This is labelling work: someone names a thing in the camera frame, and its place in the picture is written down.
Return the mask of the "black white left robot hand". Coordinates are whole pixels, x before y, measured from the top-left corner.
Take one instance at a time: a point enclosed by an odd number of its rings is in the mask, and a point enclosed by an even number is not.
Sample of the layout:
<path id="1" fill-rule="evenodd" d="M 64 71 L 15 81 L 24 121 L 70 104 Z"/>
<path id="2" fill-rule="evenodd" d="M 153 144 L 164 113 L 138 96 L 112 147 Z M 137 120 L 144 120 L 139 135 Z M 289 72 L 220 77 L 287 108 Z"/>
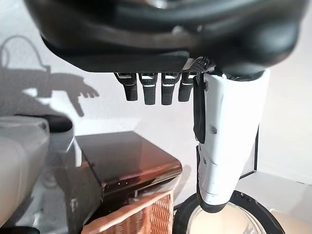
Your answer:
<path id="1" fill-rule="evenodd" d="M 197 198 L 229 202 L 254 144 L 268 68 L 295 48 L 306 0 L 27 0 L 48 49 L 87 72 L 113 73 L 128 100 L 194 100 Z"/>

